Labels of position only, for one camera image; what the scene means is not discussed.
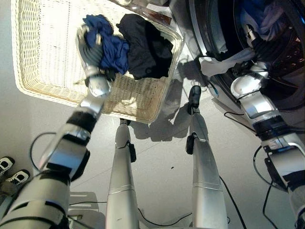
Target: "white shoe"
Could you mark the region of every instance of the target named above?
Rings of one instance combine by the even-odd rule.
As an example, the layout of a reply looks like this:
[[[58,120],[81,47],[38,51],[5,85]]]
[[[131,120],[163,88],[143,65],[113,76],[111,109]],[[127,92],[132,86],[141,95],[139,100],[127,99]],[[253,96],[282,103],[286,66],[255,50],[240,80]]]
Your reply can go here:
[[[0,177],[8,171],[13,164],[15,163],[15,160],[9,156],[5,156],[3,158],[0,158]]]
[[[22,169],[15,173],[13,176],[10,178],[7,178],[6,181],[11,182],[15,185],[19,185],[23,182],[25,182],[27,179],[29,179],[30,173],[26,169]]]

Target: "laundry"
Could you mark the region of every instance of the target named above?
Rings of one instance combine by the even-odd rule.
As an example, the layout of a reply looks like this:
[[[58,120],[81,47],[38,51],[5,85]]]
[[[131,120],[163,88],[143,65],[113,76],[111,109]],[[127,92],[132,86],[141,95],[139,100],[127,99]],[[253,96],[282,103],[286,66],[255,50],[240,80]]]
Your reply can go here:
[[[246,31],[246,25],[250,24],[266,41],[276,39],[288,26],[284,10],[277,1],[266,4],[265,0],[244,0],[241,7],[240,20],[243,29]]]
[[[114,69],[125,74],[129,68],[127,53],[129,44],[118,36],[113,36],[113,28],[102,15],[87,15],[83,21],[90,27],[86,34],[86,42],[90,47],[95,45],[96,34],[102,36],[103,58],[100,63],[102,69]]]
[[[116,26],[130,44],[129,72],[136,80],[168,77],[173,45],[160,31],[137,14],[125,14]]]
[[[254,56],[255,52],[253,49],[246,48],[223,61],[218,61],[213,57],[200,57],[201,72],[208,77],[216,74],[223,74],[226,73],[229,68],[234,67],[235,64],[248,61],[254,58]]]

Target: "grey floor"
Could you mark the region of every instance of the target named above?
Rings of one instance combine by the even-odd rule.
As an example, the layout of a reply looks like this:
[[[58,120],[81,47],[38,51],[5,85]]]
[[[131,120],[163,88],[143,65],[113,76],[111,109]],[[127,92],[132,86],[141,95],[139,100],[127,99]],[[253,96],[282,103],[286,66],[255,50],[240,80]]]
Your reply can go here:
[[[56,131],[73,108],[29,97],[18,91],[12,66],[10,1],[1,0],[0,4],[0,156],[15,158],[16,165],[10,172],[13,173],[21,168],[31,170],[28,159],[31,141],[41,132]],[[192,209],[193,158],[185,152],[189,117],[184,104],[191,86],[201,85],[201,81],[200,76],[188,74],[184,61],[185,58],[178,65],[179,73],[156,122],[150,126],[140,123],[130,126],[137,151],[132,172],[138,206],[149,220],[157,223],[173,221]],[[268,187],[255,174],[252,166],[252,156],[260,144],[259,139],[244,127],[226,119],[224,110],[207,91],[202,95],[200,110],[206,120],[219,173],[234,196],[248,229],[273,228],[262,215]],[[83,176],[72,183],[72,191],[93,191],[99,201],[107,199],[118,124],[118,118],[101,116],[88,144],[91,158]],[[36,162],[48,140],[49,137],[43,137],[34,148]],[[268,177],[263,152],[257,157],[257,163],[262,174]],[[229,228],[242,228],[226,192],[225,201],[231,218]],[[100,211],[105,213],[105,207],[105,204],[100,204]],[[279,229],[294,228],[294,217],[285,193],[272,189],[266,212]],[[189,217],[177,225],[186,225],[190,221]]]

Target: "wicker laundry basket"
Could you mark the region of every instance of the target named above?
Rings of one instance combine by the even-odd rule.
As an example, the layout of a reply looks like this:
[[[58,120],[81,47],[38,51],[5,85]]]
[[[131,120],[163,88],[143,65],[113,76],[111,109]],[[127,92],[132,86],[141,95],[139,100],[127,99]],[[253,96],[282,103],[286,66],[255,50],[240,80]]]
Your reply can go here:
[[[30,96],[69,105],[86,96],[84,71],[77,54],[77,28],[87,14],[103,14],[115,24],[133,13],[107,0],[12,0],[12,49],[18,89]],[[182,48],[181,36],[150,21],[173,44],[169,77],[135,81],[128,72],[117,74],[103,114],[143,123],[156,119],[173,77]]]

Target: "washing machine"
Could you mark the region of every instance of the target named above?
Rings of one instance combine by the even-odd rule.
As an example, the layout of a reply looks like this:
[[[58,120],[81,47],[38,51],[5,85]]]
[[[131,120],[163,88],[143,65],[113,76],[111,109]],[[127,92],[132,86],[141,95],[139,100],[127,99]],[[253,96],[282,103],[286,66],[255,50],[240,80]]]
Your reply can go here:
[[[240,105],[231,94],[230,86],[238,71],[248,68],[260,56],[259,60],[267,59],[270,64],[269,80],[262,93],[271,98],[289,125],[304,128],[304,1],[187,0],[186,5],[199,56],[223,61],[251,47],[244,31],[245,23],[260,25],[260,35],[268,41],[265,48],[255,50],[256,57],[226,73],[202,75],[211,94],[237,111]]]

